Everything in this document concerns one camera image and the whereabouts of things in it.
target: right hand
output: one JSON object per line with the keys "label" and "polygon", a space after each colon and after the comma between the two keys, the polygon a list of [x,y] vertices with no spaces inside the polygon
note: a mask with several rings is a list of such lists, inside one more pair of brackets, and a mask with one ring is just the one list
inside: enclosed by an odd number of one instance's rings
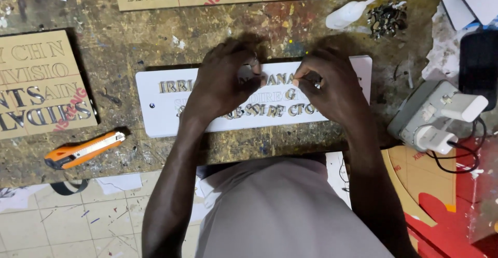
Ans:
{"label": "right hand", "polygon": [[[312,71],[322,78],[320,88],[316,88],[315,83],[307,78]],[[318,49],[313,55],[303,58],[292,83],[322,115],[345,128],[365,125],[374,120],[349,60]]]}

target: scrap metal pieces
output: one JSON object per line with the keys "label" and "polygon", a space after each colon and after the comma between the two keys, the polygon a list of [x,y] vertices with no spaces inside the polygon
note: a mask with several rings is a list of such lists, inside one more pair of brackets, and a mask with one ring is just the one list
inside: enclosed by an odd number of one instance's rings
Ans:
{"label": "scrap metal pieces", "polygon": [[406,1],[389,0],[387,4],[373,8],[366,15],[369,16],[366,22],[371,25],[370,38],[375,40],[382,36],[394,37],[398,30],[408,28]]}

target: black device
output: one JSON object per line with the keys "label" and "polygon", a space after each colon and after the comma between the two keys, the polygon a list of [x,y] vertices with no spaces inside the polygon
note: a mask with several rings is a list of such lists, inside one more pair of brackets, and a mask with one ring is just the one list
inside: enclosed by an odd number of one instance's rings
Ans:
{"label": "black device", "polygon": [[498,97],[498,31],[485,30],[465,35],[460,42],[458,89],[462,93],[484,96],[496,106]]}

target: white acrylic plate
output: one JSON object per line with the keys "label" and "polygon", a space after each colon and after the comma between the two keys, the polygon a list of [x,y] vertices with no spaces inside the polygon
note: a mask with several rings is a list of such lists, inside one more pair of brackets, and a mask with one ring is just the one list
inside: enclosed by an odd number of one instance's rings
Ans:
{"label": "white acrylic plate", "polygon": [[[363,89],[363,94],[367,101],[370,102],[370,84],[371,84],[371,67],[372,60],[368,56],[350,57],[353,69],[358,75],[359,84]],[[294,74],[301,62],[263,64],[263,73],[267,75],[268,80],[271,76],[277,82],[277,74],[285,74],[287,82],[289,75]],[[160,70],[138,72],[135,76],[137,89],[139,90],[140,106],[142,108],[143,122],[146,133],[150,137],[175,136],[178,131],[179,119],[178,109],[184,106],[190,95],[190,91],[179,92],[161,92],[161,83],[167,81],[192,80],[192,85],[197,77],[197,69],[182,70]],[[295,98],[289,100],[285,97],[289,89],[294,89]],[[292,83],[277,85],[267,85],[256,91],[246,102],[240,105],[242,110],[246,110],[248,104],[265,104],[263,115],[251,115],[247,111],[242,113],[238,118],[228,119],[219,117],[214,119],[208,126],[207,132],[226,131],[244,128],[256,128],[266,126],[276,126],[285,124],[307,123],[317,121],[327,121],[318,111],[312,114],[302,111],[302,114],[291,116],[289,107],[292,112],[296,113],[296,104],[309,104],[308,98]],[[282,116],[268,116],[269,106],[283,106]]]}

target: left hand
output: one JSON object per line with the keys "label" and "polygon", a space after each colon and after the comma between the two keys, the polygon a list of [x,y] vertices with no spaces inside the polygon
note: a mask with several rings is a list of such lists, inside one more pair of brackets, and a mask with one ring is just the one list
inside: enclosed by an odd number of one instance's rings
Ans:
{"label": "left hand", "polygon": [[[255,77],[239,83],[237,73],[244,64],[251,66]],[[207,127],[215,118],[227,115],[244,103],[258,88],[261,65],[254,51],[237,40],[221,43],[206,54],[181,119],[197,118]]]}

